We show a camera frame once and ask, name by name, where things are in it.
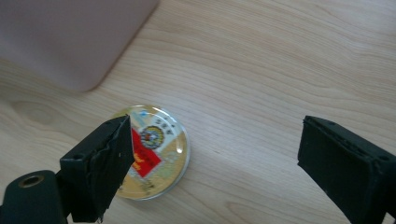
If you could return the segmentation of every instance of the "wood grain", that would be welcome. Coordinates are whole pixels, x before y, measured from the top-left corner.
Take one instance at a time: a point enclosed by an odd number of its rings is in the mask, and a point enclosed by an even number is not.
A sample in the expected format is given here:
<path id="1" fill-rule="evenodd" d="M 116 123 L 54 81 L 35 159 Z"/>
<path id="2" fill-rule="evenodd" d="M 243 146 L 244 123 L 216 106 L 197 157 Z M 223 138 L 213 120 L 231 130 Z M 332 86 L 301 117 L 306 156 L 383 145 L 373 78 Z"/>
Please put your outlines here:
<path id="1" fill-rule="evenodd" d="M 162 0 L 95 90 L 0 61 L 0 200 L 113 113 L 160 105 L 190 136 L 187 173 L 158 199 L 115 198 L 105 223 L 347 223 L 296 165 L 302 119 L 396 154 L 395 74 L 392 0 Z"/>

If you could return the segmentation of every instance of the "red label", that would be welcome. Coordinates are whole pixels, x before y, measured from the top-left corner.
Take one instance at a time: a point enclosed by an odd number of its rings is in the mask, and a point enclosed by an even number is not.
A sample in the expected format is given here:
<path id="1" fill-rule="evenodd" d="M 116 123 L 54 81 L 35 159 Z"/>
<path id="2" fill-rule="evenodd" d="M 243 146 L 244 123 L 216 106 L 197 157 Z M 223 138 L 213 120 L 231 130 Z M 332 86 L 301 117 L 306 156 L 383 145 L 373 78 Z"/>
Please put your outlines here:
<path id="1" fill-rule="evenodd" d="M 145 177 L 161 162 L 161 158 L 153 150 L 144 147 L 140 141 L 139 133 L 134 129 L 131 130 L 134 141 L 134 163 L 132 167 L 134 167 L 140 176 Z"/>

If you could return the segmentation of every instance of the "circular emblem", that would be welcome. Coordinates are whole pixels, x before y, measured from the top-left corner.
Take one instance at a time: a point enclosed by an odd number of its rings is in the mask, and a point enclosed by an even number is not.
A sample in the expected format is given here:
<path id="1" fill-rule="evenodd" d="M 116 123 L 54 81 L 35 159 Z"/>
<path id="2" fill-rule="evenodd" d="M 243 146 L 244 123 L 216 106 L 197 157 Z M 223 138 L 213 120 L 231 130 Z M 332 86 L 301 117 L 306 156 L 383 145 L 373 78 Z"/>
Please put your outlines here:
<path id="1" fill-rule="evenodd" d="M 163 131 L 156 126 L 149 126 L 140 134 L 140 141 L 143 146 L 155 149 L 163 144 Z"/>

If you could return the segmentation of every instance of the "can lid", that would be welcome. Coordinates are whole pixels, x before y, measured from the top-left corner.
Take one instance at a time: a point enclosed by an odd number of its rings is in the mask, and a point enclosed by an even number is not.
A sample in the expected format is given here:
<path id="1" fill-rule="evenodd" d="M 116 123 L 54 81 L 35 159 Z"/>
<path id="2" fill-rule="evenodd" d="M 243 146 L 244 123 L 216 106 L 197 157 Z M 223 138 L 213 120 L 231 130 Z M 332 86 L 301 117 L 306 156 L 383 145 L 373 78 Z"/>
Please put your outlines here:
<path id="1" fill-rule="evenodd" d="M 190 159 L 184 127 L 167 111 L 151 105 L 125 108 L 114 117 L 131 117 L 134 163 L 117 195 L 134 200 L 158 197 L 184 175 Z"/>

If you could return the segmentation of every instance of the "gray plastic object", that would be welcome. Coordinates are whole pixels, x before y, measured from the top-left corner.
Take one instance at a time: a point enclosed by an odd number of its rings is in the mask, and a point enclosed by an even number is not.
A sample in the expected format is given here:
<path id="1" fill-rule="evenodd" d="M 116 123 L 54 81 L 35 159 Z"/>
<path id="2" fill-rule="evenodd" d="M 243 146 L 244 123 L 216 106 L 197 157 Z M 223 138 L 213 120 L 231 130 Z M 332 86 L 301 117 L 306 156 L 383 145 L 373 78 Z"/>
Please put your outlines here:
<path id="1" fill-rule="evenodd" d="M 98 85 L 159 0 L 1 0 L 0 58 L 72 91 Z"/>

